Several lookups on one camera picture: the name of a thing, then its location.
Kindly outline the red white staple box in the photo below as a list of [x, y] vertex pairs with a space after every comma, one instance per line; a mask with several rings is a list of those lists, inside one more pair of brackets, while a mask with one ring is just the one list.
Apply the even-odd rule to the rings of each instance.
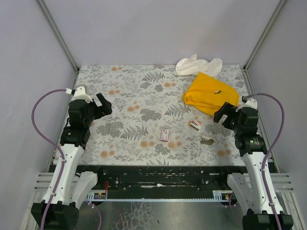
[[169, 139], [169, 130], [168, 129], [162, 129], [160, 141], [168, 142], [168, 139]]

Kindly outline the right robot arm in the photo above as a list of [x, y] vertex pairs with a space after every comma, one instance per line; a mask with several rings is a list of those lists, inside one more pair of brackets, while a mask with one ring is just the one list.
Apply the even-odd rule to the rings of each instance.
[[240, 107], [226, 102], [214, 114], [214, 122], [225, 115], [222, 125], [235, 134], [235, 146], [248, 171], [249, 182], [244, 175], [232, 173], [227, 184], [233, 191], [243, 212], [245, 230], [290, 230], [294, 221], [285, 214], [276, 196], [267, 162], [267, 148], [258, 134], [257, 101], [247, 100]]

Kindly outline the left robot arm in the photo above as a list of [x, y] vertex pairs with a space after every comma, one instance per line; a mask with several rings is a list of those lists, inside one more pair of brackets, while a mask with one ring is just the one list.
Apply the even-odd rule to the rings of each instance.
[[76, 228], [79, 209], [90, 190], [97, 184], [98, 176], [85, 171], [74, 182], [75, 173], [94, 120], [112, 113], [112, 104], [98, 93], [101, 105], [86, 93], [66, 90], [73, 99], [68, 107], [67, 125], [60, 137], [60, 144], [52, 142], [59, 152], [59, 162], [50, 185], [39, 203], [33, 203], [31, 214], [42, 230], [73, 230]]

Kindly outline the yellow cloth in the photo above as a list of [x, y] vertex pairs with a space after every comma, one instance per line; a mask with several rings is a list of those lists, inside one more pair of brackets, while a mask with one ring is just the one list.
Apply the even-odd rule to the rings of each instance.
[[201, 112], [213, 116], [225, 102], [237, 106], [239, 94], [231, 86], [206, 74], [199, 73], [183, 94], [182, 100]]

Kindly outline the floral table mat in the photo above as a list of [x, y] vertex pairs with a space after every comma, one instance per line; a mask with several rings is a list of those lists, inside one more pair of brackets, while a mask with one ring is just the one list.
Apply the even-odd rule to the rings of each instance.
[[[81, 165], [242, 166], [234, 133], [182, 101], [193, 76], [174, 75], [174, 65], [84, 65], [77, 84], [92, 98], [101, 93], [112, 114], [95, 120]], [[196, 120], [199, 131], [189, 126]], [[162, 129], [168, 142], [160, 141]], [[200, 143], [201, 137], [214, 140]]]

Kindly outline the white cloth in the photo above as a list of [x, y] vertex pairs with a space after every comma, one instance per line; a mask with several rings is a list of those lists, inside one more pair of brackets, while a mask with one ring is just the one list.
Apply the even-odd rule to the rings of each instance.
[[198, 59], [197, 56], [197, 54], [193, 54], [189, 58], [181, 59], [176, 64], [174, 75], [196, 76], [199, 73], [203, 73], [210, 77], [215, 77], [221, 72], [223, 62], [220, 58], [213, 58], [211, 61], [207, 61], [205, 59]]

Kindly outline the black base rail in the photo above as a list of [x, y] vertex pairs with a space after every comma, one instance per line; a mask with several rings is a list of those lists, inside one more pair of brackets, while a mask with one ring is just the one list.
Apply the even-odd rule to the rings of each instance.
[[111, 166], [79, 165], [78, 173], [94, 172], [98, 176], [95, 190], [127, 188], [194, 187], [199, 190], [229, 190], [227, 176], [246, 173], [244, 166]]

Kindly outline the left aluminium frame post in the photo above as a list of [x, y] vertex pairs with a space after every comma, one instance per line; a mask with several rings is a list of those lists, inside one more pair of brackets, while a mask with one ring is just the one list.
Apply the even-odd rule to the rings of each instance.
[[69, 64], [71, 65], [72, 69], [75, 72], [78, 72], [80, 67], [78, 66], [77, 62], [75, 61], [75, 58], [73, 57], [69, 47], [67, 46], [55, 20], [53, 19], [53, 16], [48, 9], [46, 3], [44, 0], [36, 0], [36, 3], [38, 4], [38, 7], [40, 8], [43, 16], [45, 17], [54, 37], [56, 38], [60, 48], [62, 49], [64, 55], [66, 56]]

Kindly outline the aluminium frame post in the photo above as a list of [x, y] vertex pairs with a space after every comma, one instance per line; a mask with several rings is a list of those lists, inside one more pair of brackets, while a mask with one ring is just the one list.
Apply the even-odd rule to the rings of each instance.
[[280, 13], [282, 12], [283, 8], [285, 7], [286, 3], [288, 2], [288, 0], [280, 0], [276, 6], [276, 8], [273, 11], [273, 14], [271, 15], [271, 17], [269, 18], [261, 36], [259, 37], [255, 47], [253, 48], [249, 58], [247, 59], [246, 63], [243, 66], [243, 69], [245, 70], [245, 72], [247, 72], [247, 70], [249, 69], [249, 67], [251, 66], [253, 60], [255, 59], [257, 53], [259, 52], [261, 46], [263, 45], [264, 41], [266, 40], [269, 32], [271, 31], [271, 29], [273, 28], [276, 20], [278, 19]]
[[67, 46], [55, 20], [53, 19], [53, 16], [48, 9], [46, 3], [44, 0], [36, 0], [36, 3], [38, 4], [38, 7], [40, 8], [43, 16], [45, 17], [54, 37], [56, 38], [60, 48], [62, 49], [64, 55], [66, 56], [69, 64], [71, 65], [72, 69], [75, 72], [78, 72], [80, 67], [78, 66], [77, 62], [75, 61], [75, 58], [73, 57], [69, 47]]

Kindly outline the right aluminium frame post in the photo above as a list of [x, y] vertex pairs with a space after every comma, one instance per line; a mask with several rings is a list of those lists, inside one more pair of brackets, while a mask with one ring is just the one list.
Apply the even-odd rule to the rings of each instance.
[[261, 36], [259, 37], [255, 47], [253, 48], [249, 58], [247, 59], [246, 63], [243, 66], [243, 69], [245, 70], [245, 72], [247, 72], [247, 70], [249, 69], [249, 67], [251, 66], [253, 60], [255, 59], [257, 53], [259, 52], [261, 46], [263, 45], [264, 41], [266, 40], [269, 32], [271, 31], [271, 29], [273, 28], [276, 20], [278, 19], [280, 13], [282, 12], [283, 8], [285, 7], [286, 3], [288, 2], [288, 0], [280, 0], [276, 6], [276, 8], [273, 11], [273, 14], [271, 15], [271, 17], [269, 18]]

